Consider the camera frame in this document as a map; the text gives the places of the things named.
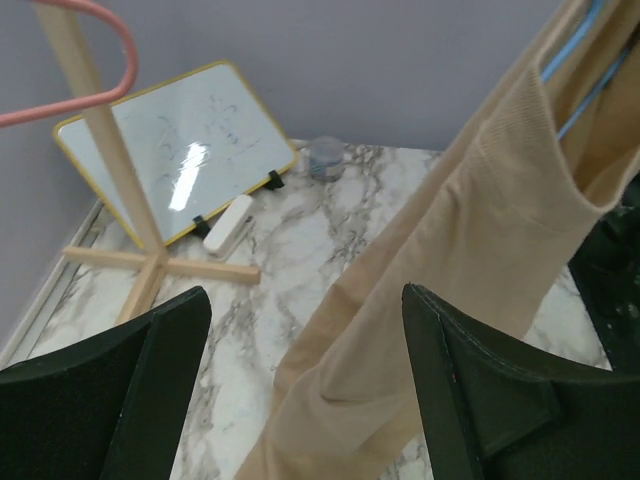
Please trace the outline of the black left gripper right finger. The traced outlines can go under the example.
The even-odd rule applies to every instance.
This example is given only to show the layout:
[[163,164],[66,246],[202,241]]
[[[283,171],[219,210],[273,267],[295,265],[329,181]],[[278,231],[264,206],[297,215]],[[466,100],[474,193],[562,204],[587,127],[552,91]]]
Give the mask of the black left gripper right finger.
[[639,379],[534,348],[428,289],[402,292],[437,479],[635,479]]

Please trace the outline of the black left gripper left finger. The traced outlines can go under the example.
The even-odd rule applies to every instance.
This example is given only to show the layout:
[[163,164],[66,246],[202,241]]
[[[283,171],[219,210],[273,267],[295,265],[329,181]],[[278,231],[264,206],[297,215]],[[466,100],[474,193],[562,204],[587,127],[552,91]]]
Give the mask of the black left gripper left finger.
[[2,478],[169,478],[210,323],[197,286],[2,370]]

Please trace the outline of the beige t shirt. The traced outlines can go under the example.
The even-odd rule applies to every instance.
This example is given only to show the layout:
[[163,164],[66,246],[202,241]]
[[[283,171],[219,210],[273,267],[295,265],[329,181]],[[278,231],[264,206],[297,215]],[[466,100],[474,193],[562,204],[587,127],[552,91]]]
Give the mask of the beige t shirt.
[[514,337],[639,171],[632,52],[557,138],[545,60],[584,17],[565,1],[401,211],[334,282],[275,374],[241,479],[376,479],[422,429],[402,291],[426,287]]

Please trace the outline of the blue wire hanger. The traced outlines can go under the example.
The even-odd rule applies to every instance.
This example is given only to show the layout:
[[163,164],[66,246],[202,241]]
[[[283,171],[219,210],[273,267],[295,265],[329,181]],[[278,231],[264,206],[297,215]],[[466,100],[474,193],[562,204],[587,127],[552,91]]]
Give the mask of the blue wire hanger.
[[638,41],[637,1],[587,3],[584,17],[560,37],[541,69],[559,140],[611,83]]

